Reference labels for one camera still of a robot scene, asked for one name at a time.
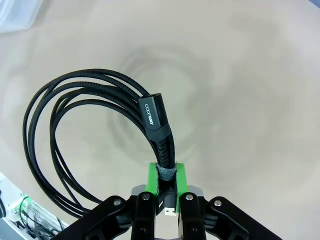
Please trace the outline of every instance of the beige tabletop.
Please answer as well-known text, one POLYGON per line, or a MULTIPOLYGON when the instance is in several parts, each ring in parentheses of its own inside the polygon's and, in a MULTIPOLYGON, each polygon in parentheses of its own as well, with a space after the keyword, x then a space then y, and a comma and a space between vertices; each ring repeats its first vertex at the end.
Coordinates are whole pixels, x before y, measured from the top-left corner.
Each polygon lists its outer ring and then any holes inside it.
MULTIPOLYGON (((45 208, 75 218, 29 170, 22 120, 35 92, 71 71, 122 72, 161 92, 190 185, 224 196, 283 239, 317 239, 320 223, 320 9, 308 0, 47 0, 34 26, 0 35, 0 171, 45 208)), ((54 170, 45 108, 36 154, 54 170)), ((100 199, 145 184, 152 149, 99 106, 73 109, 57 141, 75 178, 100 199)), ((82 201, 92 208, 93 203, 82 201)), ((177 237, 159 216, 156 236, 177 237)), ((129 233, 119 239, 129 239, 129 233)))

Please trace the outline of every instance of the clear plastic container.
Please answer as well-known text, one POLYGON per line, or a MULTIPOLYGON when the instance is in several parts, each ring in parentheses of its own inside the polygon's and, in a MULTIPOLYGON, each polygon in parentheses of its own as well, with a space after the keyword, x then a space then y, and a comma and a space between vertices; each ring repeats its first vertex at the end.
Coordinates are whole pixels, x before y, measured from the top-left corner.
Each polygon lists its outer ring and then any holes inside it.
POLYGON ((0 0, 0 34, 28 29, 43 0, 0 0))

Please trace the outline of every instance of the coiled cable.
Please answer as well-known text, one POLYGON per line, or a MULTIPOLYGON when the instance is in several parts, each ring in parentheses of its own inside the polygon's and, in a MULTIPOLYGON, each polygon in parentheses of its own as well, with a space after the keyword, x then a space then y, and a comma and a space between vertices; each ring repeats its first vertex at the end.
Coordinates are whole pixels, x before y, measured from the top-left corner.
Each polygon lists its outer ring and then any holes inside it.
POLYGON ((81 218, 85 213, 89 211, 89 209, 83 207, 80 204, 75 195, 71 192, 70 187, 74 189, 78 194, 92 202, 100 204, 102 201, 86 191, 76 181, 59 150, 56 140, 56 129, 61 118, 71 109, 83 105, 99 105, 121 113, 131 122, 133 122, 147 138, 160 166, 164 168, 172 168, 175 164, 175 147, 172 133, 170 133, 170 135, 166 137, 165 140, 160 144, 156 144, 154 141, 149 140, 146 135, 146 130, 144 128, 142 116, 137 103, 138 99, 141 96, 119 80, 125 82, 133 89, 137 90, 142 96, 149 95, 149 93, 140 84, 122 73, 106 69, 78 70, 62 75, 44 85, 31 99, 31 102, 29 103, 23 118, 23 147, 29 168, 34 178, 40 185, 41 189, 45 192, 45 194, 58 207, 76 218, 81 218), (109 83, 110 85, 89 81, 74 81, 58 86, 63 81, 73 78, 92 78, 102 80, 106 83, 109 83), (54 168, 72 200, 62 195, 48 182, 39 168, 35 151, 36 127, 43 109, 53 97, 68 90, 69 92, 64 93, 62 96, 60 96, 53 107, 50 117, 49 129, 50 151, 54 168), (43 96, 36 106, 28 125, 28 119, 31 114, 32 108, 35 105, 37 99, 40 98, 42 94, 43 96), (89 98, 73 101, 80 95, 98 96, 103 100, 89 98))

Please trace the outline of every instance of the blue object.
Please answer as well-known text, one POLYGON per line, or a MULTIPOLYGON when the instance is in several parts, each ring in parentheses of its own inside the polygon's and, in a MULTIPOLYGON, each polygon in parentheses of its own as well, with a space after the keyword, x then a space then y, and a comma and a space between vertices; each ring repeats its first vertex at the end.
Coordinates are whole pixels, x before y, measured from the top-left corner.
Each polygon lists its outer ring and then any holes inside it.
POLYGON ((320 8, 320 0, 310 0, 310 2, 314 3, 316 6, 320 8))

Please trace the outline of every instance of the screw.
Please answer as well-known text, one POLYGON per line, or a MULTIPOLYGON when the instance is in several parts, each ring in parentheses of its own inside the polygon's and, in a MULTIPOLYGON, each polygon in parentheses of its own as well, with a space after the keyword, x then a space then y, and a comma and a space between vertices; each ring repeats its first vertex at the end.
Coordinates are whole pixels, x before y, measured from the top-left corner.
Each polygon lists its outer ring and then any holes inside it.
POLYGON ((192 200, 194 199, 194 196, 192 196, 191 194, 188 194, 187 196, 185 196, 185 199, 192 200))
POLYGON ((113 205, 115 206, 119 206, 121 204, 121 200, 117 199, 117 200, 114 200, 113 202, 113 205))
POLYGON ((142 199, 143 200, 149 200, 150 199, 150 194, 149 193, 145 193, 142 195, 142 199))
POLYGON ((220 207, 222 205, 222 202, 220 200, 215 200, 214 205, 220 207))

